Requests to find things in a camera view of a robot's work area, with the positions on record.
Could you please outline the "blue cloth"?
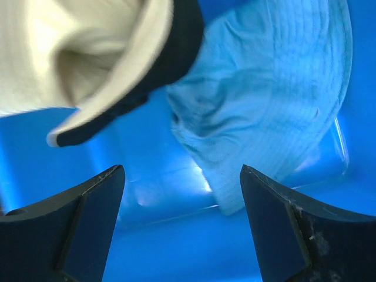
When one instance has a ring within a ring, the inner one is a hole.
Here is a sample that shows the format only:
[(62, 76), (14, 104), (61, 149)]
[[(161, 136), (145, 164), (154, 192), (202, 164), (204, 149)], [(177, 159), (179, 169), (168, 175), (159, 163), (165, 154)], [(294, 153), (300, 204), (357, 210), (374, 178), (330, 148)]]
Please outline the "blue cloth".
[(197, 61), (166, 92), (172, 131), (223, 214), (244, 207), (243, 165), (280, 182), (319, 144), (352, 56), (346, 1), (247, 1), (206, 28)]

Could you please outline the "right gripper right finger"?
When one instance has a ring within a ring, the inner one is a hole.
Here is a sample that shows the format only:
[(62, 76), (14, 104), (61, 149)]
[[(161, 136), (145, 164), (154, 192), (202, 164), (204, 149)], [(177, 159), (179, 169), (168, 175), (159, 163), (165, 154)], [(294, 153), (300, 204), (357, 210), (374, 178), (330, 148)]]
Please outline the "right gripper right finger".
[(375, 217), (323, 203), (243, 166), (263, 281), (374, 281)]

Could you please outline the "blue plastic bin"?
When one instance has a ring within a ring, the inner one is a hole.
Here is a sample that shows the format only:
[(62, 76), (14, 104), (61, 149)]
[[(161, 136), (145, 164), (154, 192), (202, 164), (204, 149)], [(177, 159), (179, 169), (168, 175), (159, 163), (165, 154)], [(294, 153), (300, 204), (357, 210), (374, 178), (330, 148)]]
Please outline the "blue plastic bin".
[[(332, 128), (286, 185), (322, 202), (375, 214), (375, 2), (349, 1), (353, 67)], [(51, 109), (1, 119), (1, 200), (36, 203), (112, 165), (126, 186), (105, 281), (260, 281), (245, 211), (225, 216), (170, 130), (164, 89), (84, 145), (46, 134), (69, 114)]]

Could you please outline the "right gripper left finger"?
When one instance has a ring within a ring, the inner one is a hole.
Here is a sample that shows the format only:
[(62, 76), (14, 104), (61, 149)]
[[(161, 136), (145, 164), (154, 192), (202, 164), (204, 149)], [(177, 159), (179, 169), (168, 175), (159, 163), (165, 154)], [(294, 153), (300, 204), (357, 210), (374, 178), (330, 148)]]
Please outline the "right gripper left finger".
[(124, 186), (115, 165), (1, 216), (1, 281), (102, 281)]

